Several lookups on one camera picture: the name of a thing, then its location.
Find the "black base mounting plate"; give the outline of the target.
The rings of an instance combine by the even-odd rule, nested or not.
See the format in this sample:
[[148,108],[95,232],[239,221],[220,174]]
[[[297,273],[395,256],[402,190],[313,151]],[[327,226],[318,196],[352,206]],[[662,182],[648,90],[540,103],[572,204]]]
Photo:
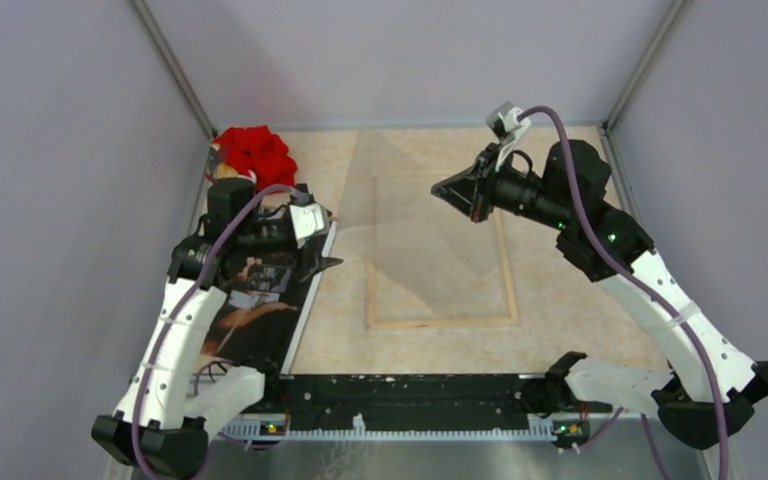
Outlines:
[[242,414],[287,418],[293,431],[348,430],[361,416],[372,431],[478,432],[611,409],[542,374],[298,374],[268,378],[263,398]]

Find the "large glossy photo print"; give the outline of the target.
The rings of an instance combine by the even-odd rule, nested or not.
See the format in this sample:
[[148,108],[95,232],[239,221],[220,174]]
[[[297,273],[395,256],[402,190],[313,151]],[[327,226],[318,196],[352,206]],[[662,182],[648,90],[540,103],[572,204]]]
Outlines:
[[[246,219],[255,214],[271,216],[279,208],[289,210],[286,206],[261,208]],[[261,372],[279,372],[298,324],[305,318],[314,277],[302,279],[300,267],[264,265],[254,259],[240,261],[238,228],[216,258],[228,297],[209,326],[196,367],[218,362],[223,368],[243,365]]]

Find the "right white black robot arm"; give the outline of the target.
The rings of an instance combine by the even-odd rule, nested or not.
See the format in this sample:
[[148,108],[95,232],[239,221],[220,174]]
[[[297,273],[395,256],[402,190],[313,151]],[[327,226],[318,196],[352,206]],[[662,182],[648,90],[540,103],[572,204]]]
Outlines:
[[611,169],[589,143],[560,145],[542,173],[519,171],[489,144],[468,169],[431,188],[469,220],[504,210],[557,231],[564,259],[616,300],[667,359],[662,371],[612,364],[579,352],[546,372],[551,411],[584,401],[657,417],[683,444],[705,450],[739,432],[768,396],[768,361],[731,344],[669,273],[653,240],[605,198]]

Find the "aluminium front rail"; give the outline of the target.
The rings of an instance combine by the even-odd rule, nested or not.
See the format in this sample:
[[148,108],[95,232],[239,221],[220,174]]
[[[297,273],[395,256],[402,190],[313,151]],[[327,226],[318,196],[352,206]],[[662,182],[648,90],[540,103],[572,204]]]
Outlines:
[[602,365],[572,352],[545,374],[266,375],[227,368],[205,387],[190,376],[135,379],[92,437],[122,464],[172,479],[192,479],[210,441],[246,419],[241,439],[256,447],[285,437],[421,439],[527,436],[534,418],[577,414],[546,428],[558,447],[592,439],[585,415],[619,410],[657,417],[683,444],[708,449],[753,415],[748,391],[698,401],[677,376]]

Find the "wooden picture frame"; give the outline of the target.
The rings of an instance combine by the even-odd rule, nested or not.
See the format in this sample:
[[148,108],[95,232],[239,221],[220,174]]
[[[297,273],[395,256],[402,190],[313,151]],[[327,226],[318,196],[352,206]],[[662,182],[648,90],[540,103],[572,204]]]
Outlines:
[[371,329],[511,326],[519,321],[503,224],[473,224],[430,193],[445,170],[372,179],[366,226]]

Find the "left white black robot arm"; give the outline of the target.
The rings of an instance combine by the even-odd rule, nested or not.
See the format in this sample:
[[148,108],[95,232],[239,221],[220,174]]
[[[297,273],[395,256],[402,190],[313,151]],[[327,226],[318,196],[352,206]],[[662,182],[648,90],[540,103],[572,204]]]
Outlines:
[[251,407],[268,413],[325,253],[332,214],[305,184],[218,179],[173,249],[157,323],[114,411],[92,438],[151,479],[194,479],[212,439]]

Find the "red cloth toy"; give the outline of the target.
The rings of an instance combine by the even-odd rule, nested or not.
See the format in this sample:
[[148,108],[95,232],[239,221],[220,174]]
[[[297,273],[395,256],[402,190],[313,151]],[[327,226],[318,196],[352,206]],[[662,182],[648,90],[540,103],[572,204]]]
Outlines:
[[273,184],[295,186],[296,161],[283,139],[268,126],[230,127],[208,150],[206,178],[248,177],[258,189]]

